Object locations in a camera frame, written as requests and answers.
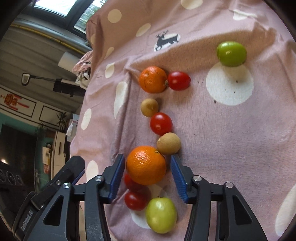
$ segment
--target teal wall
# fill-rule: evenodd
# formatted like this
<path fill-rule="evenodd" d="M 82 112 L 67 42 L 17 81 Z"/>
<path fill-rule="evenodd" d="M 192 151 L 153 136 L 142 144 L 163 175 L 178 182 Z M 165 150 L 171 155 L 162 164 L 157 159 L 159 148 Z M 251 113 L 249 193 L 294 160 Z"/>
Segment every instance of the teal wall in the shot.
<path fill-rule="evenodd" d="M 7 125 L 12 127 L 16 130 L 28 133 L 30 135 L 36 136 L 37 135 L 37 127 L 31 126 L 27 123 L 21 122 L 14 118 L 11 118 L 7 115 L 0 113 L 0 132 L 2 125 Z M 40 187 L 42 187 L 48 180 L 49 175 L 43 172 L 43 163 L 42 163 L 42 147 L 46 146 L 47 143 L 53 143 L 52 138 L 46 138 L 43 132 L 37 137 L 36 143 L 36 151 L 35 151 L 35 168 L 38 170 L 39 179 L 40 179 Z"/>

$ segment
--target paper towel roll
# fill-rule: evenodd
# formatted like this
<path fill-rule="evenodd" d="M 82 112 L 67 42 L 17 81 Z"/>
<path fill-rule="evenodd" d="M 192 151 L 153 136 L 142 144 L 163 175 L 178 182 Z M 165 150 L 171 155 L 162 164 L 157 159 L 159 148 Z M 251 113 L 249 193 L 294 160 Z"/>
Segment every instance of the paper towel roll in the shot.
<path fill-rule="evenodd" d="M 79 60 L 80 59 L 76 56 L 70 54 L 69 52 L 65 52 L 61 57 L 58 66 L 72 72 L 73 67 L 79 62 Z"/>

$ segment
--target green fruit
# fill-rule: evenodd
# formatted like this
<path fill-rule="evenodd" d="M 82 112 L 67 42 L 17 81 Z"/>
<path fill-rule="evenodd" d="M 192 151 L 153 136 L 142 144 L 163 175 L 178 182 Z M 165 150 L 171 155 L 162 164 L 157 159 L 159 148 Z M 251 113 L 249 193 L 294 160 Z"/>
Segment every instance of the green fruit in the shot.
<path fill-rule="evenodd" d="M 226 41 L 218 45 L 217 56 L 223 65 L 235 67 L 245 62 L 247 58 L 247 51 L 240 43 Z"/>
<path fill-rule="evenodd" d="M 146 220 L 156 233 L 165 234 L 171 231 L 177 221 L 177 210 L 169 198 L 153 198 L 146 209 Z"/>

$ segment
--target red cherry tomato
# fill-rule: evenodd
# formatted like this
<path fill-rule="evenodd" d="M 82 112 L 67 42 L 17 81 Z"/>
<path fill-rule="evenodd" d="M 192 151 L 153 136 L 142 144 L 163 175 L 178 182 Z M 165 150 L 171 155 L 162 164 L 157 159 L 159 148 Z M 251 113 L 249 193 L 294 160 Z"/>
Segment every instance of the red cherry tomato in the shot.
<path fill-rule="evenodd" d="M 189 87 L 191 79 L 188 74 L 175 71 L 168 75 L 168 86 L 173 90 L 185 90 Z"/>
<path fill-rule="evenodd" d="M 150 128 L 155 134 L 162 136 L 165 133 L 172 132 L 173 123 L 168 115 L 158 112 L 151 117 Z"/>
<path fill-rule="evenodd" d="M 141 184 L 134 182 L 131 179 L 131 177 L 129 176 L 129 174 L 127 174 L 127 173 L 124 176 L 124 183 L 125 183 L 126 187 L 131 191 L 139 191 L 145 187 Z"/>
<path fill-rule="evenodd" d="M 141 211 L 147 206 L 149 199 L 145 194 L 129 191 L 124 196 L 124 202 L 129 209 Z"/>

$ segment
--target window frame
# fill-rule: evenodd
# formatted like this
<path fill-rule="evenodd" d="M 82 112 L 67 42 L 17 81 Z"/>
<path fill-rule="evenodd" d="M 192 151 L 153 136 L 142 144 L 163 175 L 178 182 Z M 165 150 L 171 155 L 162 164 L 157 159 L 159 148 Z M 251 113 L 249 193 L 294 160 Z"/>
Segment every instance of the window frame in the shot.
<path fill-rule="evenodd" d="M 93 1 L 77 0 L 66 17 L 47 9 L 35 7 L 36 0 L 27 6 L 22 13 L 50 22 L 86 40 L 86 34 L 74 28 L 74 26 Z"/>

